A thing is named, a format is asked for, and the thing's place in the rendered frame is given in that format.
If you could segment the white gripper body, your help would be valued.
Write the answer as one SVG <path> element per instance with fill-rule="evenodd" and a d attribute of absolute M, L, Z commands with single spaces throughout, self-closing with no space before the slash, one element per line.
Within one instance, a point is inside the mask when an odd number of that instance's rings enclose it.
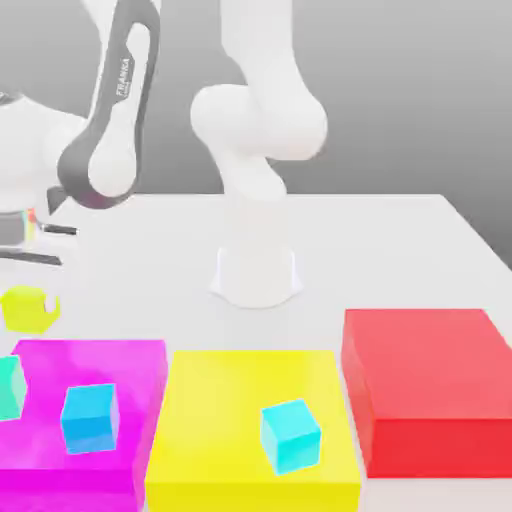
<path fill-rule="evenodd" d="M 0 248 L 0 287 L 78 287 L 82 258 L 73 241 L 42 241 L 23 248 Z"/>

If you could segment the small yellow-green cube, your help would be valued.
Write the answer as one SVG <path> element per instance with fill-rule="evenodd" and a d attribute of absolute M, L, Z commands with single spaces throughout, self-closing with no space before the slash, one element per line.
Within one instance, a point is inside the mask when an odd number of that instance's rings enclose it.
<path fill-rule="evenodd" d="M 14 286 L 0 297 L 5 326 L 13 332 L 42 334 L 59 318 L 61 307 L 57 296 L 48 297 L 43 289 Z"/>

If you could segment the small teal cube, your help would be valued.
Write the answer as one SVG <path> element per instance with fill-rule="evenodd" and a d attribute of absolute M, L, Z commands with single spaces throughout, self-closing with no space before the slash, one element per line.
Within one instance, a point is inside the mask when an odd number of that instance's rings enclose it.
<path fill-rule="evenodd" d="M 0 421 L 21 417 L 26 393 L 27 383 L 20 357 L 0 358 Z"/>

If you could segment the small blue cube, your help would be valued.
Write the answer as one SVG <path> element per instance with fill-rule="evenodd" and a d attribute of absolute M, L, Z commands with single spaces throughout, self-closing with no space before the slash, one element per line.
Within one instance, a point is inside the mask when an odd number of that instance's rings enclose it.
<path fill-rule="evenodd" d="M 60 424 L 69 455 L 115 450 L 120 426 L 116 385 L 69 387 Z"/>

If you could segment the small cyan cube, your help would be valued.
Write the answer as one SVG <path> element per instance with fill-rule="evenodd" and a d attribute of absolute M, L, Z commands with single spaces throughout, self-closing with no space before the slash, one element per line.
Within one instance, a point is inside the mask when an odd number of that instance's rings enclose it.
<path fill-rule="evenodd" d="M 261 410 L 260 442 L 276 475 L 317 465 L 321 440 L 321 427 L 303 399 Z"/>

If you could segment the large magenta box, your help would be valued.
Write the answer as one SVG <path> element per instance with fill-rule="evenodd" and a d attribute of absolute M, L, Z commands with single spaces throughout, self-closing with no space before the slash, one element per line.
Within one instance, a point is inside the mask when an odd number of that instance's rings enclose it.
<path fill-rule="evenodd" d="M 142 512 L 168 377 L 161 340 L 21 340 L 28 390 L 20 419 L 0 421 L 0 512 Z M 70 387 L 116 386 L 116 448 L 69 454 L 61 426 Z"/>

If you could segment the large yellow box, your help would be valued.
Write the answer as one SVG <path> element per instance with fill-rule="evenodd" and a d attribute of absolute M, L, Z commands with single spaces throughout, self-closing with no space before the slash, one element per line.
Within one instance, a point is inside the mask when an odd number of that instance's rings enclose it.
<path fill-rule="evenodd" d="M 317 464 L 275 474 L 262 411 L 301 399 Z M 329 350 L 177 351 L 145 477 L 148 512 L 358 512 L 361 476 Z"/>

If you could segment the large red box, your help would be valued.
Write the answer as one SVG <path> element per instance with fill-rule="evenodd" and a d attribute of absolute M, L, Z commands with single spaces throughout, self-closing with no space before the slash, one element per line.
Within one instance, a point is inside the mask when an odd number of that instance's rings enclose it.
<path fill-rule="evenodd" d="M 370 478 L 512 479 L 512 347 L 481 309 L 349 309 L 341 363 Z"/>

